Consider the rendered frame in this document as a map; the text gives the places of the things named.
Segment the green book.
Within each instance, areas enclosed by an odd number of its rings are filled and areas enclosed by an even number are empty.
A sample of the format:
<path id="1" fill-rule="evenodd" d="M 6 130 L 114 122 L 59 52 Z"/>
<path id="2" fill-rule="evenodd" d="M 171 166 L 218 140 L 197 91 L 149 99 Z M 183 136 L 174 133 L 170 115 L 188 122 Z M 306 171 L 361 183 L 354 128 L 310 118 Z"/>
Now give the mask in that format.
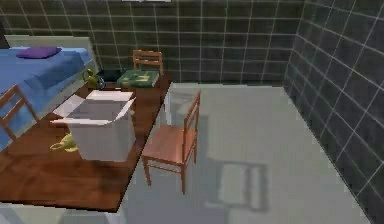
<path id="1" fill-rule="evenodd" d="M 151 70 L 126 70 L 117 80 L 117 85 L 121 88 L 154 87 L 159 78 L 157 71 Z"/>

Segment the white open cardboard box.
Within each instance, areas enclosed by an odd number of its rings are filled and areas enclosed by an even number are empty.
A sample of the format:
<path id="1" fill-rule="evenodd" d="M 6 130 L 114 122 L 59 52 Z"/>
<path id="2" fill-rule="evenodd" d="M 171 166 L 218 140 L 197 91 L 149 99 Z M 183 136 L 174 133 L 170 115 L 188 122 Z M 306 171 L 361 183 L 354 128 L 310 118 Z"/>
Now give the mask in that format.
<path id="1" fill-rule="evenodd" d="M 131 116 L 132 92 L 93 90 L 73 95 L 53 113 L 66 124 L 82 159 L 124 162 L 136 141 Z"/>

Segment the green plant figure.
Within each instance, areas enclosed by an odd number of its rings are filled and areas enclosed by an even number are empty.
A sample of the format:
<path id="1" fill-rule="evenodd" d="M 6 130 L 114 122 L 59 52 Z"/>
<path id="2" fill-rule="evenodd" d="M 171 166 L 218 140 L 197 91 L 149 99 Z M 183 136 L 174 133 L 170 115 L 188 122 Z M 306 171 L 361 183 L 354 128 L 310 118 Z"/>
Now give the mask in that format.
<path id="1" fill-rule="evenodd" d="M 82 78 L 90 89 L 101 90 L 105 87 L 103 78 L 95 74 L 91 69 L 87 69 Z"/>

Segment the yellow-green watering can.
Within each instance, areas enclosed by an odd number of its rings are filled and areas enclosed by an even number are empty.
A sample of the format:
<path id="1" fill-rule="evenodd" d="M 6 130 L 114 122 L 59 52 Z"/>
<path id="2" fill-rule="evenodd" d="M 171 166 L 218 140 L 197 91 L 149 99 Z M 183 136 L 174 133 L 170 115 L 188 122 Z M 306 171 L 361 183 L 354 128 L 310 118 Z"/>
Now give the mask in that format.
<path id="1" fill-rule="evenodd" d="M 74 142 L 74 138 L 71 133 L 66 134 L 60 142 L 50 146 L 51 150 L 64 150 L 66 152 L 75 152 L 78 150 L 78 146 Z"/>

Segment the brown wooden table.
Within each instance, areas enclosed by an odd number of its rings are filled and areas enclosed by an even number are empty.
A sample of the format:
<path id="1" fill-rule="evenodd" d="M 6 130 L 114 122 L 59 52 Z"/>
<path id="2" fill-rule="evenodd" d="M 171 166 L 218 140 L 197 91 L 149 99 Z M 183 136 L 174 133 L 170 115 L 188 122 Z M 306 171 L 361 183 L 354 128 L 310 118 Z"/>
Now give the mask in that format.
<path id="1" fill-rule="evenodd" d="M 153 88 L 129 88 L 136 100 L 136 142 L 124 162 L 89 161 L 77 152 L 49 147 L 68 132 L 45 115 L 0 151 L 0 202 L 115 213 L 140 160 L 171 80 L 163 75 Z"/>

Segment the blue bed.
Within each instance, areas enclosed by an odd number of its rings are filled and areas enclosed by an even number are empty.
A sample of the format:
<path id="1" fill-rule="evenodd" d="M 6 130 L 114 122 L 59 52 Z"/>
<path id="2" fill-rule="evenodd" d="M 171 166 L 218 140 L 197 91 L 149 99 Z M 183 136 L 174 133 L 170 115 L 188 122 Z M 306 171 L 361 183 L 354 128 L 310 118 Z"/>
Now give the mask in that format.
<path id="1" fill-rule="evenodd" d="M 16 136 L 73 93 L 86 70 L 99 71 L 88 37 L 8 35 L 6 39 L 9 47 L 0 49 L 0 96 L 17 86 L 30 103 L 22 106 L 9 122 Z M 57 47 L 60 52 L 45 59 L 17 56 L 25 49 L 41 46 Z"/>

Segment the purple pillow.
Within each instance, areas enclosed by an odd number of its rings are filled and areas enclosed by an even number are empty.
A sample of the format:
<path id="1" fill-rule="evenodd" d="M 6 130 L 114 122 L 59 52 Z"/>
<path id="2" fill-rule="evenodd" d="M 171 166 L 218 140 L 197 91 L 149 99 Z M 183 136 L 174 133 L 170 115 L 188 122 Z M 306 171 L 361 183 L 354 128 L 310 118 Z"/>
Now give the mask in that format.
<path id="1" fill-rule="evenodd" d="M 29 47 L 16 54 L 23 59 L 46 59 L 61 52 L 61 48 L 52 46 Z"/>

